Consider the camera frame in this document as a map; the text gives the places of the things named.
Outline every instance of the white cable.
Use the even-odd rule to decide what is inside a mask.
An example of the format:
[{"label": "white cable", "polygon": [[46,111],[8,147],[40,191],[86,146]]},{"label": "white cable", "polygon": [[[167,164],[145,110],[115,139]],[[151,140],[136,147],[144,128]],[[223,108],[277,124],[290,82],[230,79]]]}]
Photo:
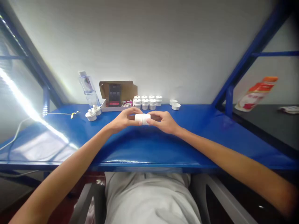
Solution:
[{"label": "white cable", "polygon": [[[60,114],[60,113],[45,113],[45,114],[39,114],[39,115],[47,115],[47,114]],[[28,118],[26,118],[25,120],[22,120],[22,121],[19,123],[19,126],[18,126],[18,129],[17,129],[17,131],[16,131],[15,137],[14,137],[9,143],[7,143],[5,146],[1,147],[0,150],[4,149],[6,146],[10,145],[11,143],[13,143],[13,142],[16,140],[16,138],[17,138],[17,136],[18,136],[18,133],[19,133],[19,131],[20,131],[20,128],[21,128],[23,122],[25,122],[25,121],[27,121],[27,120],[29,120],[29,119],[32,119],[32,118],[31,118],[31,117],[28,117]]]},{"label": "white cable", "polygon": [[36,172],[39,172],[39,171],[40,170],[34,170],[34,171],[30,171],[30,172],[23,173],[23,174],[6,174],[6,173],[0,173],[0,177],[17,178],[17,177],[25,176],[25,175],[28,175],[28,174],[36,173]]}]

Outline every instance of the water bottle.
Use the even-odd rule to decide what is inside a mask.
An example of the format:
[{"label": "water bottle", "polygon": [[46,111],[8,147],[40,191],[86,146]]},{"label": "water bottle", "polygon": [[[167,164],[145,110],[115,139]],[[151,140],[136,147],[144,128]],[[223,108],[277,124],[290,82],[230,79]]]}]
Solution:
[{"label": "water bottle", "polygon": [[85,71],[80,71],[79,76],[80,84],[90,108],[93,108],[94,105],[100,106],[99,98],[97,97],[97,92],[94,88],[91,77],[87,76]]}]

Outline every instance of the chair armrest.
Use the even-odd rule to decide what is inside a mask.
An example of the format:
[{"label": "chair armrest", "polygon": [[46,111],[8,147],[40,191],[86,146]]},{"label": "chair armrest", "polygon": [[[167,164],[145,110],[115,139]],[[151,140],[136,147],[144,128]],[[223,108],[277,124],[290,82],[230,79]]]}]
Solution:
[{"label": "chair armrest", "polygon": [[96,183],[85,184],[69,224],[84,224],[90,202],[94,198],[95,224],[101,224],[106,219],[105,186]]},{"label": "chair armrest", "polygon": [[234,223],[258,224],[217,177],[197,174],[192,177],[190,192],[197,203],[203,223],[211,224],[206,201],[207,185]]}]

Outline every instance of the open cardboard box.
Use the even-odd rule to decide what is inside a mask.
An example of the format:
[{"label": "open cardboard box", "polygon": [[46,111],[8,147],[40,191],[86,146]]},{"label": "open cardboard box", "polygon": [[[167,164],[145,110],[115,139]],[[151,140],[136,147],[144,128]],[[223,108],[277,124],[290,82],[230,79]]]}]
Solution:
[{"label": "open cardboard box", "polygon": [[134,100],[134,96],[137,95],[137,86],[133,84],[133,81],[104,81],[100,82],[100,92],[102,98],[105,99],[101,105],[103,112],[108,111],[122,111],[128,107],[106,107],[106,102],[109,101],[109,84],[121,84],[121,105],[125,100]]}]

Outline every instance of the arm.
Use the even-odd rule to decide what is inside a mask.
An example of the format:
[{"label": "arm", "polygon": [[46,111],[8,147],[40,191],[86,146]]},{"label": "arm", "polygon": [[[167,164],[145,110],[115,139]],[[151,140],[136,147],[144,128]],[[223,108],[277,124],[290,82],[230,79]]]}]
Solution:
[{"label": "arm", "polygon": [[282,215],[291,215],[298,197],[298,190],[294,185],[262,164],[181,128],[169,112],[153,111],[149,114],[153,118],[147,121],[150,125],[186,141],[235,179],[265,198]]},{"label": "arm", "polygon": [[138,121],[134,121],[134,116],[130,116],[131,114],[142,114],[142,111],[136,107],[123,110],[112,122],[58,166],[38,186],[9,223],[47,223],[51,213],[81,178],[109,137],[129,125],[141,125]]}]

